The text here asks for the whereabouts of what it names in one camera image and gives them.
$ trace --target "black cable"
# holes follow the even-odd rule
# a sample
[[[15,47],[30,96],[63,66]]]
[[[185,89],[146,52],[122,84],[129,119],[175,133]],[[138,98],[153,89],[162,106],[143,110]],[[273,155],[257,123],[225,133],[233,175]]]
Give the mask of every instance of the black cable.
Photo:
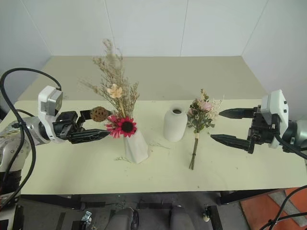
[[[28,115],[28,116],[34,116],[33,114],[31,114],[31,113],[29,113],[29,112],[27,112],[27,111],[25,111],[25,110],[22,110],[22,109],[17,109],[17,111],[18,111],[19,113],[23,113],[23,114],[26,114],[26,115]]]
[[[285,220],[285,219],[289,219],[289,218],[293,218],[293,217],[301,217],[301,216],[307,216],[307,212],[295,213],[295,214],[291,214],[289,216],[280,217],[277,222]],[[265,230],[271,224],[272,224],[272,222],[270,221],[266,225],[262,226],[262,228],[259,229],[259,230]]]
[[[15,198],[15,196],[20,192],[20,190],[22,189],[22,187],[25,185],[25,183],[28,181],[29,177],[31,176],[32,172],[33,172],[33,169],[34,169],[34,166],[35,166],[35,161],[36,161],[36,149],[35,149],[35,144],[34,144],[34,140],[31,136],[31,133],[30,131],[28,130],[27,126],[26,126],[26,123],[24,122],[24,120],[21,118],[21,116],[18,114],[18,111],[16,110],[16,108],[14,107],[14,105],[12,104],[12,102],[10,101],[6,91],[5,91],[5,88],[4,88],[4,81],[6,79],[6,77],[12,73],[12,72],[15,72],[15,71],[30,71],[30,72],[36,72],[36,73],[40,73],[42,75],[45,75],[46,77],[52,79],[57,85],[58,85],[58,90],[61,91],[62,87],[61,87],[61,84],[55,79],[53,78],[52,76],[44,73],[44,72],[41,72],[39,70],[36,70],[36,69],[29,69],[29,68],[14,68],[14,69],[10,69],[8,71],[6,71],[1,79],[0,79],[0,90],[1,90],[1,93],[2,93],[2,96],[3,96],[3,99],[5,100],[5,102],[8,104],[9,108],[12,110],[12,112],[14,113],[15,117],[17,118],[17,121],[18,121],[18,124],[19,124],[19,129],[20,129],[20,135],[21,135],[21,141],[20,141],[20,144],[17,148],[17,151],[15,152],[14,156],[12,157],[10,163],[9,163],[9,166],[8,168],[6,169],[5,171],[5,175],[4,177],[7,178],[8,176],[8,173],[10,172],[10,169],[17,157],[17,155],[19,154],[21,148],[23,147],[24,145],[24,132],[26,133],[26,135],[28,136],[28,139],[30,141],[30,145],[31,145],[31,150],[32,150],[32,161],[31,161],[31,166],[30,166],[30,169],[27,173],[27,175],[25,176],[24,180],[22,181],[22,183],[19,185],[18,189],[4,202],[4,204],[0,207],[0,211],[4,209],[4,207],[12,200]],[[2,186],[4,183],[1,183],[1,187],[0,187],[0,193],[2,191]]]
[[[284,206],[286,205],[287,201],[290,199],[290,197],[292,197],[295,193],[297,193],[297,192],[299,192],[299,191],[301,191],[301,190],[303,190],[303,189],[305,189],[305,188],[307,188],[307,185],[302,186],[302,187],[300,187],[300,188],[294,190],[292,193],[290,193],[290,194],[285,198],[285,200],[283,201],[282,205],[280,206],[280,209],[279,209],[279,211],[278,211],[278,213],[277,213],[275,219],[271,222],[271,226],[270,226],[269,230],[272,230],[273,227],[274,227],[274,225],[277,223],[277,221],[278,221],[278,219],[279,219],[281,213],[283,212],[283,208],[284,208]]]
[[[289,150],[291,150],[292,152],[294,152],[296,155],[304,158],[305,160],[307,160],[307,155],[303,154],[302,152],[300,152],[299,150],[297,150],[296,148],[294,148],[292,145],[288,144],[285,140],[283,140],[280,136],[279,133],[275,133],[274,134],[275,138],[279,141],[279,143],[281,143],[283,146],[285,146],[286,148],[288,148]]]

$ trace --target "faceted white vase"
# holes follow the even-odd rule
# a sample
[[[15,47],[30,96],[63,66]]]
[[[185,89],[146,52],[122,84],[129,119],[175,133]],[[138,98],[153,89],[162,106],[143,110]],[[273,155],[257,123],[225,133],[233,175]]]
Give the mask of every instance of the faceted white vase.
[[[181,105],[175,104],[164,116],[163,135],[165,139],[176,142],[180,141],[186,130],[188,116]]]
[[[148,145],[140,130],[131,137],[124,138],[126,158],[130,162],[140,163],[148,158]]]

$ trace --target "brown seed pod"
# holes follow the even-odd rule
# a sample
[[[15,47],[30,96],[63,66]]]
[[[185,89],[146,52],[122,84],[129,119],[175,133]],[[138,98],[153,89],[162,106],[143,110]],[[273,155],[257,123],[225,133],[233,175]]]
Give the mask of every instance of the brown seed pod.
[[[107,119],[108,111],[104,107],[98,106],[91,110],[90,116],[93,121],[102,122]]]

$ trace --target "light yellow tabletop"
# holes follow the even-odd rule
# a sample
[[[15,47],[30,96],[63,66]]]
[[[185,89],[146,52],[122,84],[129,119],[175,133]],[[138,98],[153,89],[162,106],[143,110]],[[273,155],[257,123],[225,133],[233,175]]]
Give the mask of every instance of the light yellow tabletop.
[[[117,161],[124,157],[123,139],[106,137],[99,141],[72,145],[49,143],[37,146],[34,172],[22,189],[23,194],[110,194],[178,191],[220,191],[297,187],[306,184],[304,160],[292,153],[256,146],[253,154],[227,147],[210,134],[229,134],[246,138],[250,119],[234,120],[219,117],[215,128],[204,129],[195,160],[189,169],[194,135],[188,129],[183,139],[172,143],[162,134],[165,112],[174,104],[187,109],[191,101],[138,101],[134,117],[143,133],[150,157],[140,164]],[[252,108],[260,100],[224,100],[221,110]],[[96,106],[112,107],[102,101],[63,101],[61,111],[86,110]],[[16,108],[37,114],[37,101],[19,101]],[[0,124],[2,130],[13,121],[10,112]],[[87,121],[85,128],[103,125]],[[22,175],[31,162],[26,160]]]

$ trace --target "tabletop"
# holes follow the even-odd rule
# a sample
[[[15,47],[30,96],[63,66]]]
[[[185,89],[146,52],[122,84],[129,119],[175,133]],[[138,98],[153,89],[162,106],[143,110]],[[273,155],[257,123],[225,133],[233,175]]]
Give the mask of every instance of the tabletop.
[[[222,145],[210,134],[229,134],[246,138],[250,119],[218,117],[215,128],[200,133],[194,170],[189,169],[194,135],[187,128],[179,142],[163,137],[163,121],[172,104],[188,109],[191,101],[137,101],[134,118],[149,145],[149,158],[140,164],[118,160],[125,157],[123,138],[108,136],[102,140],[75,144],[49,143],[37,146],[37,160],[32,176],[22,194],[113,194],[182,191],[222,191],[286,188],[307,181],[305,162],[281,147],[270,149],[257,145],[253,154]],[[221,110],[252,108],[260,100],[224,100]],[[16,108],[37,114],[37,101],[19,101]],[[104,101],[63,101],[61,111],[80,111],[104,106]],[[15,118],[12,112],[0,123],[4,129]],[[85,128],[102,128],[103,124],[86,121]],[[31,162],[26,160],[25,176]]]

